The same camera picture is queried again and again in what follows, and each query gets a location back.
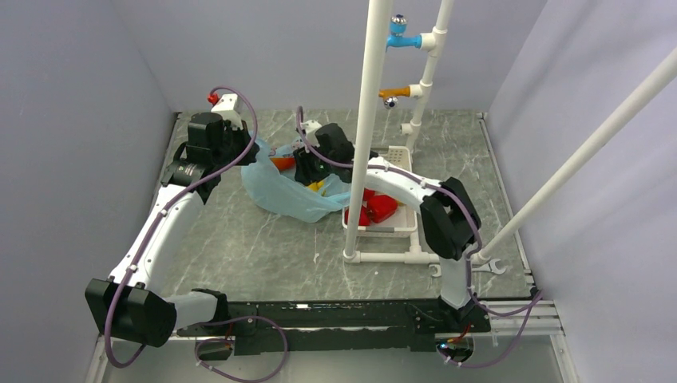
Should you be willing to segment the yellow fake banana bunch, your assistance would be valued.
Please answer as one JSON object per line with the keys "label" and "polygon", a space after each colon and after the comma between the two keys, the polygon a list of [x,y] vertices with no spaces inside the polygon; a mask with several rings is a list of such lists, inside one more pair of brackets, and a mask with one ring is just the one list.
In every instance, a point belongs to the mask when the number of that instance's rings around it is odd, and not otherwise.
{"label": "yellow fake banana bunch", "polygon": [[321,196],[325,196],[326,192],[324,189],[324,181],[320,180],[314,183],[311,183],[307,185],[307,189],[311,190],[312,192],[319,194]]}

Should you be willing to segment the blue printed plastic bag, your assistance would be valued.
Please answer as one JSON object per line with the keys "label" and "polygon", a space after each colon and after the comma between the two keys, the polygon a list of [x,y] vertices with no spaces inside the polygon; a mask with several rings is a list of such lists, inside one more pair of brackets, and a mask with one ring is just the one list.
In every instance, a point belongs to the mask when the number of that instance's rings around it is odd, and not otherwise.
{"label": "blue printed plastic bag", "polygon": [[340,211],[350,203],[350,186],[336,175],[323,179],[313,190],[294,180],[295,169],[280,171],[274,159],[291,160],[293,151],[304,148],[299,137],[279,147],[258,138],[256,162],[240,169],[242,184],[253,202],[269,212],[315,223],[325,215]]}

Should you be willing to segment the red fake bell pepper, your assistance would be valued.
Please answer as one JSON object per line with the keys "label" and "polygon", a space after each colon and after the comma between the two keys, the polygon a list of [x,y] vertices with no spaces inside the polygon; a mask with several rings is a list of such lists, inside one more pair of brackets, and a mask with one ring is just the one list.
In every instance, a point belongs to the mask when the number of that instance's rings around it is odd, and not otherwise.
{"label": "red fake bell pepper", "polygon": [[366,214],[373,223],[389,219],[397,209],[397,200],[388,195],[374,195],[366,201]]}

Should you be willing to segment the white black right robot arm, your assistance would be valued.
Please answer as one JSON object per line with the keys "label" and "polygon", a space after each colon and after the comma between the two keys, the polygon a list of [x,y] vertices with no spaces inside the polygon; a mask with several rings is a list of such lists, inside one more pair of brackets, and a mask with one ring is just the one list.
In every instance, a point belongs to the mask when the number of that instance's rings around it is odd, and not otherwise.
{"label": "white black right robot arm", "polygon": [[[349,182],[356,171],[355,149],[336,123],[306,128],[298,121],[304,143],[299,170],[303,180],[337,175]],[[440,181],[407,171],[374,151],[368,152],[365,186],[412,208],[420,216],[426,243],[439,258],[442,325],[459,331],[471,319],[475,301],[470,257],[481,249],[481,220],[462,182]]]}

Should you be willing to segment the red fake tomato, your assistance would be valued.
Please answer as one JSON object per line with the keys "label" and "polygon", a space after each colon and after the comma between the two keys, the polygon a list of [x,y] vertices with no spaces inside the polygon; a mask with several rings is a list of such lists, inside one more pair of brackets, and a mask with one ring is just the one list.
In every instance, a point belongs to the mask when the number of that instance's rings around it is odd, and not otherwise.
{"label": "red fake tomato", "polygon": [[[350,218],[350,210],[346,209],[346,211],[344,212],[344,216],[343,216],[343,222],[345,224],[348,224],[349,218]],[[358,217],[358,225],[364,226],[364,227],[368,227],[368,226],[371,225],[370,218],[369,218],[369,216],[367,214],[367,210],[364,206],[361,206],[361,208],[360,208],[359,217]]]}

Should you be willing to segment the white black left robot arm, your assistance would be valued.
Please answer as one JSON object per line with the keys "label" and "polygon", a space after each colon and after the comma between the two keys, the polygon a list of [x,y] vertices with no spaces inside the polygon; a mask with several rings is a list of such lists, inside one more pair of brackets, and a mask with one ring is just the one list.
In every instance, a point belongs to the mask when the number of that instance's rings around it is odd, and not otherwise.
{"label": "white black left robot arm", "polygon": [[97,328],[108,338],[160,347],[189,326],[198,324],[211,335],[228,327],[226,294],[196,288],[162,298],[160,291],[183,237],[220,182],[217,172],[230,163],[255,162],[259,147],[237,112],[194,114],[187,132],[133,245],[107,278],[94,278],[85,289]]}

